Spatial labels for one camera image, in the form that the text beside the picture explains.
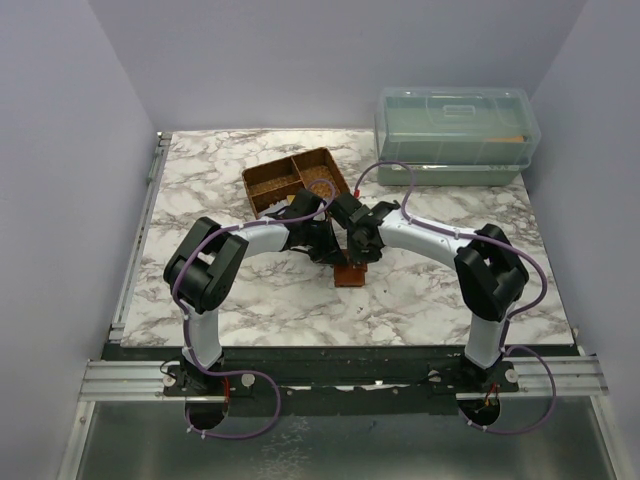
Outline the brown leather card holder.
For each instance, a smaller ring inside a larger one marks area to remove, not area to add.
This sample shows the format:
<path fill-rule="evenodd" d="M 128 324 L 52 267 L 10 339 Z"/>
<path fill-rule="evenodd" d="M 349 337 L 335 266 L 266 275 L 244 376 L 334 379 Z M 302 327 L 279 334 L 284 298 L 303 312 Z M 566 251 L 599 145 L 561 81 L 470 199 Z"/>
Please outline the brown leather card holder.
<path fill-rule="evenodd" d="M 336 288 L 359 288 L 366 284 L 366 264 L 335 265 L 333 271 Z"/>

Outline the brown woven basket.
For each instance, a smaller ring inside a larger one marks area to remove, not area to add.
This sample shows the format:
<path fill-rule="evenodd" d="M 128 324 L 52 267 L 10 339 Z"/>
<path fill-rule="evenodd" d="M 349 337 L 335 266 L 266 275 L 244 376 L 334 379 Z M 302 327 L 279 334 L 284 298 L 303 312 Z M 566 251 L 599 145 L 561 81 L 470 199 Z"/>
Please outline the brown woven basket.
<path fill-rule="evenodd" d="M 329 181 L 337 194 L 350 191 L 326 147 L 249 167 L 242 172 L 242 179 L 255 217 L 319 179 Z"/>

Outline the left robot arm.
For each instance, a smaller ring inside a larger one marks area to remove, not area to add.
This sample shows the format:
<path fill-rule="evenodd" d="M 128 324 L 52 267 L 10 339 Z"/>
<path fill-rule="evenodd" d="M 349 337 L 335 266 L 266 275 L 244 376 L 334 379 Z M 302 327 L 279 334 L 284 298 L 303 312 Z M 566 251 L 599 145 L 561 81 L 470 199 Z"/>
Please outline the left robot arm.
<path fill-rule="evenodd" d="M 303 188 L 290 205 L 248 223 L 222 226 L 201 217 L 193 224 L 166 264 L 163 280 L 182 314 L 182 357 L 191 366 L 187 382 L 197 393 L 214 393 L 230 376 L 253 375 L 277 386 L 266 373 L 217 366 L 223 356 L 219 307 L 247 258 L 303 247 L 317 263 L 345 263 L 330 220 L 337 198 Z"/>

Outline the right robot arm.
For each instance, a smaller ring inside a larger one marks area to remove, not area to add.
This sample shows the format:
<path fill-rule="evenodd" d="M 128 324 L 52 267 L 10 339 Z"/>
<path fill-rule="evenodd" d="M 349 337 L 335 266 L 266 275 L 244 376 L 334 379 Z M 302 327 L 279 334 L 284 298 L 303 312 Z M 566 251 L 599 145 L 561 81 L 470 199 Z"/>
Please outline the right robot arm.
<path fill-rule="evenodd" d="M 464 304 L 471 312 L 469 337 L 459 378 L 480 392 L 496 380 L 496 365 L 508 330 L 507 316 L 521 298 L 529 274 L 504 232 L 492 224 L 480 230 L 454 230 L 411 217 L 396 202 L 373 207 L 350 193 L 329 206 L 330 215 L 347 233 L 349 255 L 373 263 L 386 247 L 407 250 L 454 270 Z"/>

